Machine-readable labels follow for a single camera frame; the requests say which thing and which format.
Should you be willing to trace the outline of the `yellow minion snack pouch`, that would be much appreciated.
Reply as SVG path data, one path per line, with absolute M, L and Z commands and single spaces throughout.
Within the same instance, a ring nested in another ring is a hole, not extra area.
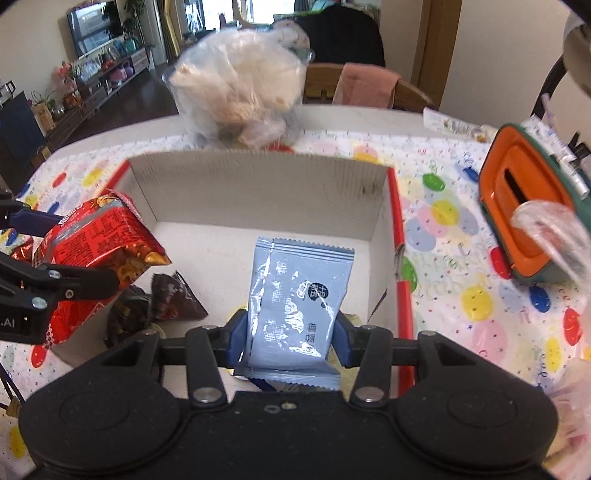
M 353 389 L 373 325 L 356 314 L 339 312 L 332 328 L 331 344 L 324 358 L 311 357 L 308 365 L 262 366 L 249 363 L 242 352 L 232 375 L 263 391 L 338 391 Z

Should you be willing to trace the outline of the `dark triangular snack packet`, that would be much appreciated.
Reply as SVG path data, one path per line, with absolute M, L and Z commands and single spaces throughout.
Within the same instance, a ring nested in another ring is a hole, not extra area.
M 151 279 L 151 314 L 157 321 L 204 320 L 208 312 L 178 271 L 154 274 Z

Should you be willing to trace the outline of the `light blue snack packet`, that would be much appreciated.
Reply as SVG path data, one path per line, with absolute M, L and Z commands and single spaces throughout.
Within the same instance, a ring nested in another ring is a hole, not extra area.
M 246 358 L 253 366 L 324 358 L 348 293 L 355 251 L 287 238 L 256 240 L 247 307 Z

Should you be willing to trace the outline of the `red snack bag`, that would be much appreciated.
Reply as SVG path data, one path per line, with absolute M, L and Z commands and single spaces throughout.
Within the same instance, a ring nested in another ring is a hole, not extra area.
M 169 263 L 132 200 L 115 191 L 77 206 L 45 235 L 32 256 L 35 267 L 109 269 L 118 278 L 118 291 L 131 286 L 148 268 Z

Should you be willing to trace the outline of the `clear bag of snacks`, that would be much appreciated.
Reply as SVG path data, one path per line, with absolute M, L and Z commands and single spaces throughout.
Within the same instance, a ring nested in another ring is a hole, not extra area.
M 197 145 L 290 146 L 300 129 L 310 38 L 294 21 L 269 29 L 226 28 L 188 48 L 162 80 Z

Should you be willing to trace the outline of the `brown foil snack packet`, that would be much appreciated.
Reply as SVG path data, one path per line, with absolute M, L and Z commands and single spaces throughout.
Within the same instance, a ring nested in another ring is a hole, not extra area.
M 1 231 L 0 250 L 11 258 L 30 264 L 33 247 L 34 239 L 31 236 L 20 235 L 14 229 Z

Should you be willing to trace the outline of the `red cardboard box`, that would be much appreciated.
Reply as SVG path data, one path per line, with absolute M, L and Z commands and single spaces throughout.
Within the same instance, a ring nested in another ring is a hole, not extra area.
M 339 387 L 329 353 L 349 314 L 363 314 L 356 405 L 376 408 L 391 393 L 398 321 L 394 282 L 394 191 L 388 168 L 355 160 L 283 153 L 167 152 L 132 163 L 135 194 L 112 191 L 79 204 L 45 236 L 35 260 L 88 275 L 92 296 L 67 297 L 53 339 L 85 322 L 145 272 L 175 266 L 204 304 L 177 337 L 146 332 L 141 344 L 177 352 L 195 408 L 228 401 L 228 371 L 250 379 Z

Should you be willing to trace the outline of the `dark blue cabinet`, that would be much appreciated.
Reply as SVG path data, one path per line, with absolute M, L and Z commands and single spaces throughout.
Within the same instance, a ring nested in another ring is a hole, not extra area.
M 24 93 L 1 109 L 0 134 L 1 176 L 11 190 L 18 190 L 33 174 L 33 158 L 46 145 Z

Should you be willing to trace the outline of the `colourful polka dot tablecloth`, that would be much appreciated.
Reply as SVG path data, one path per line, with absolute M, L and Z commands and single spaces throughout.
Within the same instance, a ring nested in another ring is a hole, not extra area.
M 353 250 L 342 311 L 413 338 L 445 335 L 552 390 L 590 359 L 590 310 L 569 282 L 512 276 L 483 216 L 489 145 L 435 134 L 308 130 L 283 152 L 204 150 L 188 135 L 52 155 L 17 189 L 66 215 L 114 190 L 134 203 L 221 325 L 249 303 L 260 237 Z

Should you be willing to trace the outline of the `long tv cabinet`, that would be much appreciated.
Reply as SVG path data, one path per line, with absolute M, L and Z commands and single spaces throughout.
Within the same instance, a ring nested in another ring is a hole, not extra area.
M 111 98 L 136 77 L 148 70 L 149 54 L 145 47 L 123 56 L 108 69 L 98 72 L 87 83 L 79 82 L 80 101 L 65 109 L 64 116 L 46 135 L 47 148 L 51 153 L 59 149 L 87 119 L 97 113 Z

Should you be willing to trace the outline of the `orange green tissue box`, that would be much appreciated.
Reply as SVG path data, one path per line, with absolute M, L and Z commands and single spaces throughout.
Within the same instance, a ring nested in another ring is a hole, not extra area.
M 479 201 L 513 277 L 524 283 L 567 279 L 526 231 L 513 225 L 512 217 L 518 207 L 543 201 L 566 208 L 589 227 L 590 199 L 577 191 L 556 155 L 525 127 L 509 123 L 499 129 L 479 174 Z

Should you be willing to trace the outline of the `dark sofa with clothes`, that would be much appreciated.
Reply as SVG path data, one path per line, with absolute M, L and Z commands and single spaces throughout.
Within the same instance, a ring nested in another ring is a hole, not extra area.
M 315 1 L 308 11 L 278 18 L 273 28 L 294 30 L 294 45 L 310 49 L 317 63 L 386 66 L 378 23 L 346 2 Z

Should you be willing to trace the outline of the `grey desk lamp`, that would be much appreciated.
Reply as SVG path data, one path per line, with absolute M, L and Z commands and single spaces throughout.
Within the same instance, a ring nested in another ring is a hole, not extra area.
M 562 54 L 547 74 L 532 110 L 539 118 L 545 113 L 542 96 L 552 97 L 566 75 L 590 96 L 590 4 L 585 1 L 565 1 L 565 4 L 570 14 L 565 23 Z

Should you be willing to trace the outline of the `wall television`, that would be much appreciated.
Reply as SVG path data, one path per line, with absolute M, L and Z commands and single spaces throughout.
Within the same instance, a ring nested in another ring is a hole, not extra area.
M 92 1 L 71 9 L 66 20 L 78 58 L 107 45 L 123 34 L 116 1 Z

